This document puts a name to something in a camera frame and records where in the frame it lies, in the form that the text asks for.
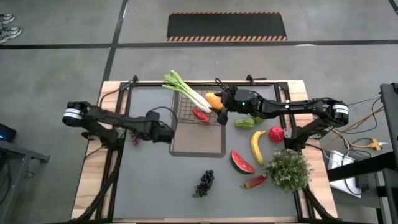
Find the banana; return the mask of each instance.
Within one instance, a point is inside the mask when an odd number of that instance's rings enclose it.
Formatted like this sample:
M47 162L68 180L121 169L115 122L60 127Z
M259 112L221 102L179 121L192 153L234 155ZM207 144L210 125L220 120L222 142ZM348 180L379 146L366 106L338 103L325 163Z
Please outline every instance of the banana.
M254 158L257 160L258 164L264 165L264 159L262 158L260 149L259 149L259 137L264 134L266 131L256 131L253 136L251 136L250 146L253 152Z

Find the wire basket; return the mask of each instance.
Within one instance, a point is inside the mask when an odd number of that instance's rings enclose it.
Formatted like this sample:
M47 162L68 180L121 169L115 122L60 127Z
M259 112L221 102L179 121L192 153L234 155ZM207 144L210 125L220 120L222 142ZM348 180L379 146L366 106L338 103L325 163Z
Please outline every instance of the wire basket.
M192 90L196 91L199 95L205 97L206 93L218 93L220 92L220 88L215 86L195 86L192 87ZM175 112L178 118L179 123L188 123L188 124L205 124L205 125L214 125L220 126L217 122L217 114L214 112L205 113L209 121L201 121L193 115L192 110L198 109L192 101L187 98L184 94L174 91L173 101L172 101L172 110Z

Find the wooden table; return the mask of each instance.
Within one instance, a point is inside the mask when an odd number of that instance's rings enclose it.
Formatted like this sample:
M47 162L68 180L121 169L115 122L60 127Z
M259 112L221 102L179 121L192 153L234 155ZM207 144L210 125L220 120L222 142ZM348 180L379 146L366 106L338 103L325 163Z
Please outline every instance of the wooden table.
M190 82L213 82L213 81L190 81ZM242 80L233 80L233 81L225 81L225 82L248 82ZM305 90L305 85L303 80L278 80L278 81L256 81L258 83L267 83L267 82L287 82L289 85L290 98L292 101L298 100L307 100L307 92ZM121 81L110 81L104 82L100 98L114 90L117 90L120 86ZM146 81L141 83L159 83L158 81ZM115 111L116 102L117 102L118 92L110 94L103 100L102 107L104 109ZM282 101L285 100L285 96L283 91L281 91ZM126 105L127 93L124 94L122 100L121 111L124 111ZM287 124L290 124L289 117L285 116ZM313 120L311 114L296 114L295 121L297 126L305 126ZM308 140L308 143L319 146L318 141L316 140ZM90 141L87 147L87 154L93 152L101 146L99 140ZM106 152L107 149L101 149L98 152L92 154L88 157L84 164L83 170L80 176L80 182L78 186L78 190L76 193L75 204L73 206L73 211L71 218L79 217L87 208L87 206L93 201L96 194L100 190L101 180L104 172L104 165L106 160ZM303 154L307 158L308 162L311 164L312 168L315 169L311 174L312 181L310 182L310 189L318 199L318 201L324 206L324 208L334 217L337 217L337 211L335 207L335 202L333 200L333 196L331 193L328 175L326 173L326 167L323 163L322 152L313 147L306 147L303 151ZM111 164L111 171L114 167L114 161L116 158L117 152L113 152L113 163ZM109 206L109 198L110 191L105 196L104 207L103 207L103 216L105 218L108 206ZM307 205L305 204L305 196L302 192L300 194L300 201L302 204L303 216L308 217ZM296 222L297 217L247 217L247 218L166 218L166 219L114 219L113 222Z

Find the shoe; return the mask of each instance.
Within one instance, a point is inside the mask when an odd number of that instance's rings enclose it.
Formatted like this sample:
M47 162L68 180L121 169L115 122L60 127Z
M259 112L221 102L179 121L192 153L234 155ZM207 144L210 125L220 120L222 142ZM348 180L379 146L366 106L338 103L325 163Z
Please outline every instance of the shoe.
M14 21L15 16L13 14L0 14L0 25L1 24L8 24Z
M0 44L7 42L9 39L14 39L19 34L21 34L22 30L19 27L1 27L0 28Z

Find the leek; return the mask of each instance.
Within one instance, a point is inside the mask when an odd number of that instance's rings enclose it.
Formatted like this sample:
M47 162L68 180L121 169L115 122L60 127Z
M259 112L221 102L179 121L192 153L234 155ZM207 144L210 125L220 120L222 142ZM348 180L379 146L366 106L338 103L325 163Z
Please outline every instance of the leek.
M184 94L188 99L192 101L199 109L203 112L210 113L211 105L209 102L204 99L199 93L192 90L180 77L180 75L171 70L170 74L164 75L164 81L168 82L168 84L162 85L164 88L168 88L169 90L178 91Z

